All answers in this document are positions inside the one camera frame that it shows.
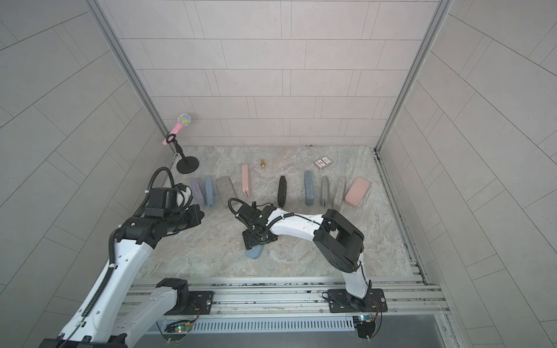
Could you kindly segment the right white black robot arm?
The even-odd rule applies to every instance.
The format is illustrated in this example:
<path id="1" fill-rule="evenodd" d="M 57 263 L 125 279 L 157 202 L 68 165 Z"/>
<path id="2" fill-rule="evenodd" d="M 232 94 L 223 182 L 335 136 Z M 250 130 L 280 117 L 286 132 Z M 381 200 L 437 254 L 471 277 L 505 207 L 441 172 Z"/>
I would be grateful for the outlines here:
<path id="1" fill-rule="evenodd" d="M 242 232 L 245 255 L 261 256 L 263 247 L 291 236 L 313 242 L 327 262 L 342 272 L 350 300 L 363 300 L 369 290 L 364 271 L 364 234 L 346 217 L 329 209 L 323 215 L 289 213 L 273 204 L 248 204 L 238 198 L 228 200 L 229 210 L 246 230 Z"/>

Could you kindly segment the black tan case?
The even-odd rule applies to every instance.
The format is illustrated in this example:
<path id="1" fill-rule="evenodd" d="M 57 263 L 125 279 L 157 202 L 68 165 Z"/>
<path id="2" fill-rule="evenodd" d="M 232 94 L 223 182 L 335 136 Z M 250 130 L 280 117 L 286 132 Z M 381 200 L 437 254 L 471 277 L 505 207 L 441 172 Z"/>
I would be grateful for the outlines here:
<path id="1" fill-rule="evenodd" d="M 282 175 L 279 179 L 279 184 L 278 184 L 278 193 L 277 193 L 278 206 L 283 208 L 286 204 L 286 200 L 287 200 L 287 179 L 284 175 Z"/>

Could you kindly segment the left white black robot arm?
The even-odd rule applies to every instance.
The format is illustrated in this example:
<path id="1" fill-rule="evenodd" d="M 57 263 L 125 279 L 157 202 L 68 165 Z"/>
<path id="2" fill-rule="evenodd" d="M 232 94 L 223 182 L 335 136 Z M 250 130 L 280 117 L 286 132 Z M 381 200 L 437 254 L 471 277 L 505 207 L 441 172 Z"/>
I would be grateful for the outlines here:
<path id="1" fill-rule="evenodd" d="M 187 280 L 164 278 L 155 291 L 123 320 L 117 315 L 137 273 L 158 243 L 202 222 L 205 214 L 192 204 L 188 186 L 169 177 L 168 187 L 148 185 L 136 212 L 116 228 L 108 240 L 108 261 L 83 304 L 55 339 L 41 347 L 134 347 L 164 315 L 193 312 L 202 307 L 193 300 Z"/>

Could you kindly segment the blue case pink glasses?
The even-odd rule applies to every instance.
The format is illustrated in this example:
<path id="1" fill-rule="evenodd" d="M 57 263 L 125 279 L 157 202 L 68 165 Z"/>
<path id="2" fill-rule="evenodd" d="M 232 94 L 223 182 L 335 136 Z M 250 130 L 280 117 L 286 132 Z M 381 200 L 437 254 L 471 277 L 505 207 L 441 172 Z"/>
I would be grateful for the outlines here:
<path id="1" fill-rule="evenodd" d="M 250 259 L 257 259 L 261 256 L 263 251 L 263 245 L 253 246 L 245 251 L 245 255 Z"/>

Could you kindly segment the teal folding glasses case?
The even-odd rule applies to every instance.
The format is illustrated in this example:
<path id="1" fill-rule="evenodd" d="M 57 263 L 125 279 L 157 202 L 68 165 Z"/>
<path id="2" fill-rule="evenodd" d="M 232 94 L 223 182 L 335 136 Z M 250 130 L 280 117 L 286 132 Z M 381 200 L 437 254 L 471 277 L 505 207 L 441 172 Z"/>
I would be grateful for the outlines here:
<path id="1" fill-rule="evenodd" d="M 339 183 L 333 201 L 333 208 L 337 211 L 340 211 L 342 209 L 342 203 L 345 196 L 345 188 L 346 188 L 346 177 L 342 176 L 339 179 Z"/>

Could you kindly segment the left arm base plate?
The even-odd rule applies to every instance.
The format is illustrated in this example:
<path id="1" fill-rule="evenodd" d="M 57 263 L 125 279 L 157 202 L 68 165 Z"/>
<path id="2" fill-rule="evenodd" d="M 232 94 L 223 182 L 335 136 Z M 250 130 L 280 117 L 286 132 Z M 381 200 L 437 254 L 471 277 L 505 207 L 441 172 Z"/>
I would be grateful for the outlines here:
<path id="1" fill-rule="evenodd" d="M 175 306 L 166 316 L 209 315 L 213 305 L 213 291 L 179 291 Z"/>

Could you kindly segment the pink grey case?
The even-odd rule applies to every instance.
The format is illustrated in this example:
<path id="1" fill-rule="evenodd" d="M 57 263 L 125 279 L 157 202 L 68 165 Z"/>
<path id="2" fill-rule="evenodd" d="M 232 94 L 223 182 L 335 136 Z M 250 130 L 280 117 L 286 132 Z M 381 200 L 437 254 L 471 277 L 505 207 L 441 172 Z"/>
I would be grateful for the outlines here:
<path id="1" fill-rule="evenodd" d="M 246 197 L 251 196 L 251 180 L 248 164 L 242 165 L 242 192 Z"/>

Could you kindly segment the tan blue glasses case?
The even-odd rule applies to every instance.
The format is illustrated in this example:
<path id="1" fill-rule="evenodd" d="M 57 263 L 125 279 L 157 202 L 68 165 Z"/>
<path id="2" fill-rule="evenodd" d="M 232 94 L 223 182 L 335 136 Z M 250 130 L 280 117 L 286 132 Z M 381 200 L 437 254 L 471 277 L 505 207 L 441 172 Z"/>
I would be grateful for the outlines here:
<path id="1" fill-rule="evenodd" d="M 205 201 L 209 207 L 213 207 L 215 205 L 215 190 L 213 179 L 210 175 L 205 177 Z"/>

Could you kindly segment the purple fabric glasses case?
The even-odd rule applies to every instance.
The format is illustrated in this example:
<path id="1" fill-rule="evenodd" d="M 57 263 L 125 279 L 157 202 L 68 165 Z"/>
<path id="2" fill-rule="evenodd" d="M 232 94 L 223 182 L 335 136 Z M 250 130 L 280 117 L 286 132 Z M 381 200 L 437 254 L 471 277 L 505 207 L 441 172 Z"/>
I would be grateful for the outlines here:
<path id="1" fill-rule="evenodd" d="M 197 204 L 200 205 L 200 207 L 204 207 L 205 206 L 205 198 L 204 198 L 204 194 L 202 192 L 201 186 L 199 184 L 199 181 L 196 178 L 192 178 L 190 181 L 191 184 L 191 191 L 192 191 L 192 195 L 194 197 L 194 199 L 196 200 Z"/>

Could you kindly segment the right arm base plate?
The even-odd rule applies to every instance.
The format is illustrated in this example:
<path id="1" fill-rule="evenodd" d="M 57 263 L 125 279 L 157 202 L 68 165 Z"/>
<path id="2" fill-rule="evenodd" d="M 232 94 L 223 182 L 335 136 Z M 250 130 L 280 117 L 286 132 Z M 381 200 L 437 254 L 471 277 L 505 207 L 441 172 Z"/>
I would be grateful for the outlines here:
<path id="1" fill-rule="evenodd" d="M 372 313 L 388 311 L 387 301 L 382 289 L 368 289 L 364 298 L 358 298 L 345 289 L 331 289 L 322 293 L 331 313 Z"/>

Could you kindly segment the beige glasses case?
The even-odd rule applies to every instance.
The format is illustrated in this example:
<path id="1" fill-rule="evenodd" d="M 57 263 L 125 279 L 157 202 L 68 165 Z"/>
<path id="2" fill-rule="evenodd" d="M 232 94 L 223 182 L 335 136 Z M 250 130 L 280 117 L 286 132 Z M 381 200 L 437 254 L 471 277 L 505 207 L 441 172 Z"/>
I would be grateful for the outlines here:
<path id="1" fill-rule="evenodd" d="M 327 207 L 329 204 L 329 195 L 330 195 L 330 181 L 327 175 L 322 177 L 321 181 L 321 199 L 320 203 L 322 207 Z"/>

